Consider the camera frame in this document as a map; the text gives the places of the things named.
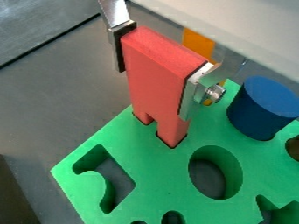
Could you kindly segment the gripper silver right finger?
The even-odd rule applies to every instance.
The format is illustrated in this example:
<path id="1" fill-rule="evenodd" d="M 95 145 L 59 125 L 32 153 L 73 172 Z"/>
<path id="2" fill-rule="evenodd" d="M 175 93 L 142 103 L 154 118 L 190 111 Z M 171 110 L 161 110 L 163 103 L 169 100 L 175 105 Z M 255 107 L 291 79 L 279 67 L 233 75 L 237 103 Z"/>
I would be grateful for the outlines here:
<path id="1" fill-rule="evenodd" d="M 211 56 L 215 63 L 206 62 L 186 80 L 178 112 L 185 121 L 193 118 L 198 104 L 203 104 L 206 100 L 221 101 L 226 94 L 221 82 L 235 76 L 249 61 L 221 44 L 214 46 Z"/>

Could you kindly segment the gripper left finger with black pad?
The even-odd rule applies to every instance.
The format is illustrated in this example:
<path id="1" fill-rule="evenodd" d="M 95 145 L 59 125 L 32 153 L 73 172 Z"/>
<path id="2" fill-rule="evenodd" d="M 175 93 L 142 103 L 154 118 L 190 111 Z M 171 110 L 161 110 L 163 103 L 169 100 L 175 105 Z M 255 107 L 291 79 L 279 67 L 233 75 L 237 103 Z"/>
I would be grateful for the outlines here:
<path id="1" fill-rule="evenodd" d="M 126 62 L 121 39 L 137 28 L 137 22 L 130 18 L 126 0 L 98 0 L 98 3 L 107 25 L 109 42 L 114 48 L 117 70 L 123 73 Z"/>

